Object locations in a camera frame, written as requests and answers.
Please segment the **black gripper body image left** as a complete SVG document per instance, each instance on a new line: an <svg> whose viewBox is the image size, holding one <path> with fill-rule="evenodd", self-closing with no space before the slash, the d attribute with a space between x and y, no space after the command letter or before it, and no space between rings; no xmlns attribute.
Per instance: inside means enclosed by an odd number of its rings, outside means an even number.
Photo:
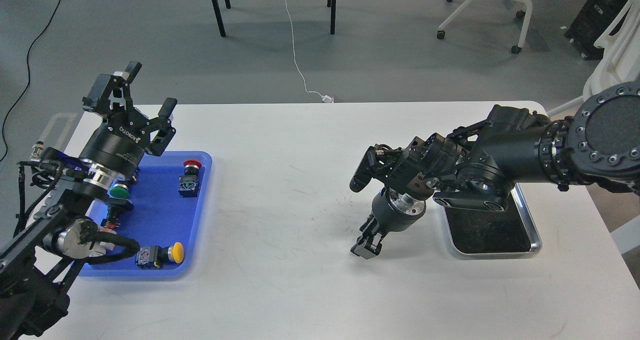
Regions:
<svg viewBox="0 0 640 340"><path fill-rule="evenodd" d="M157 132L146 134L146 126L150 120L143 120L141 128L126 126L99 126L82 149L79 158L83 162L100 164L118 173L123 178L130 178L137 170L144 155L160 157L166 148L147 148L150 140Z"/></svg>

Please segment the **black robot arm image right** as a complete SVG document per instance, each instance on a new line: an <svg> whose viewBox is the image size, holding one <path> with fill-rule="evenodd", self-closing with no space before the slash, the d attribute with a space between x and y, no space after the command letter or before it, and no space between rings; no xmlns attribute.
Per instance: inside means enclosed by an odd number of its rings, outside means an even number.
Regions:
<svg viewBox="0 0 640 340"><path fill-rule="evenodd" d="M386 235L420 219L428 199L447 210L504 214L519 183L554 183L560 191L596 183L638 194L638 82L613 85L562 120L494 105L485 120L448 136L415 137L405 148L368 147L350 190L360 192L372 179L384 187L350 251L378 256Z"/></svg>

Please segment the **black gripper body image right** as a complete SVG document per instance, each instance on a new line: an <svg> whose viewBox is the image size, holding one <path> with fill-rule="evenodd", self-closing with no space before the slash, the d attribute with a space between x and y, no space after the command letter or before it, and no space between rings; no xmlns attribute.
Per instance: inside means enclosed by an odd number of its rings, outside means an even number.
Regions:
<svg viewBox="0 0 640 340"><path fill-rule="evenodd" d="M425 214L426 207L424 200L399 194L393 189L382 189L372 201L374 233L386 235L391 231L404 231Z"/></svg>

